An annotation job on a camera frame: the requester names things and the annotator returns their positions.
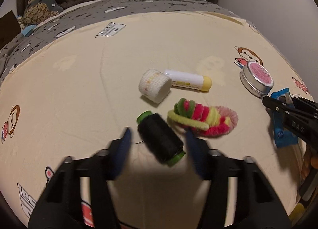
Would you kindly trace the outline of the white yellow lip balm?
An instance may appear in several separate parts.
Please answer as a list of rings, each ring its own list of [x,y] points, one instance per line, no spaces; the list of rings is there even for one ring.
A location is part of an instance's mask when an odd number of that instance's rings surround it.
[[[164,74],[171,78],[175,87],[207,92],[212,87],[212,80],[209,77],[180,71],[165,69]]]

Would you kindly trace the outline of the small blue cloth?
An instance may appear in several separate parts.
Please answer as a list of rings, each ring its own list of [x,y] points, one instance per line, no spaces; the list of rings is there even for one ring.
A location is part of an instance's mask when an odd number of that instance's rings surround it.
[[[32,32],[34,31],[34,29],[36,28],[36,25],[29,25],[26,28],[24,28],[21,33],[23,36],[28,37],[32,34]]]

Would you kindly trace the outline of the blue snack packet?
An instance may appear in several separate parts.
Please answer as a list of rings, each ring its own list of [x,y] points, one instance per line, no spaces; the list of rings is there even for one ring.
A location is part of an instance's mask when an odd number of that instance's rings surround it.
[[[294,108],[289,88],[273,92],[271,98],[286,103],[287,106]],[[273,112],[274,142],[277,148],[288,147],[298,144],[298,137],[283,126],[283,115]]]

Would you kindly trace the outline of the white gauze roll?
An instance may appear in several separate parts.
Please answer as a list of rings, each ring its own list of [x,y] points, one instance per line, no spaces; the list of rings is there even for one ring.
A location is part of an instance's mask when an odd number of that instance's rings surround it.
[[[153,103],[161,103],[169,94],[172,79],[156,69],[147,70],[140,82],[139,92]]]

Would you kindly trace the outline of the yellow fluffy blanket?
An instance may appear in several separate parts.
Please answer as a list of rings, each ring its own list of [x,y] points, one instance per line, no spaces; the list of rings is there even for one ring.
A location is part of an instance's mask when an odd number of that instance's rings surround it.
[[[303,157],[300,199],[289,215],[292,228],[317,228],[317,152],[309,144]]]

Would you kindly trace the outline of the plush toy with cap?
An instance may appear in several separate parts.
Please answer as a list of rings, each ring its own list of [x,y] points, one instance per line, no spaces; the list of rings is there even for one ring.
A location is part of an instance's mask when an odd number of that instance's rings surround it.
[[[50,17],[59,15],[63,10],[55,0],[29,0],[23,14],[23,24],[38,25]]]

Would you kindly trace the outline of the grey patterned pillow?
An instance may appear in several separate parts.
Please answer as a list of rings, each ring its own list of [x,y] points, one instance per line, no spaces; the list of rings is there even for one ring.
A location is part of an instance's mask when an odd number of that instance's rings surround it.
[[[9,74],[27,60],[34,46],[37,44],[33,36],[29,38],[20,33],[1,49],[1,85]]]

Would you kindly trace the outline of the dark wooden headboard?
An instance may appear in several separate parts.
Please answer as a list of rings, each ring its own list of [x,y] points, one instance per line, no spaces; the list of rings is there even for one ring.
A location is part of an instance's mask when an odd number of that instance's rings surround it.
[[[2,49],[19,33],[21,28],[17,18],[12,11],[9,11],[0,19],[0,48]]]

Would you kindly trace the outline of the black thread spool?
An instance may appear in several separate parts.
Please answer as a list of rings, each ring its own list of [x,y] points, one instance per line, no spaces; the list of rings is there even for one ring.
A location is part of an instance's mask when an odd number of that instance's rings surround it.
[[[184,143],[158,113],[143,112],[136,122],[140,137],[160,164],[172,167],[184,157]]]

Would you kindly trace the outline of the beige cartoon bed quilt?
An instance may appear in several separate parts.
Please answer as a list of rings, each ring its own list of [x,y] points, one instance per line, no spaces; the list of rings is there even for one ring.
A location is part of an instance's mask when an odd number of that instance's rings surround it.
[[[277,149],[271,118],[241,83],[235,60],[252,51],[274,80],[274,91],[296,86],[299,76],[259,32],[242,21],[208,12],[151,12],[78,27],[54,21],[33,35],[32,54],[1,86],[1,192],[23,224],[66,156],[85,158],[133,131],[121,176],[109,184],[119,219],[137,228],[195,228],[209,188],[187,157],[169,168],[142,143],[137,117],[166,117],[181,98],[226,106],[238,114],[228,135],[209,140],[232,158],[254,157],[287,213],[298,202],[304,143]],[[211,78],[209,91],[171,86],[159,104],[139,92],[149,69]]]

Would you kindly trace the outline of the round pink lid tin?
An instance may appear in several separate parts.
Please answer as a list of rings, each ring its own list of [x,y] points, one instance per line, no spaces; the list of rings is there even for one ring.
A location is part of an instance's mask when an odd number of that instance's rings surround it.
[[[245,88],[258,98],[267,96],[274,86],[270,73],[255,61],[249,61],[242,68],[240,80]]]

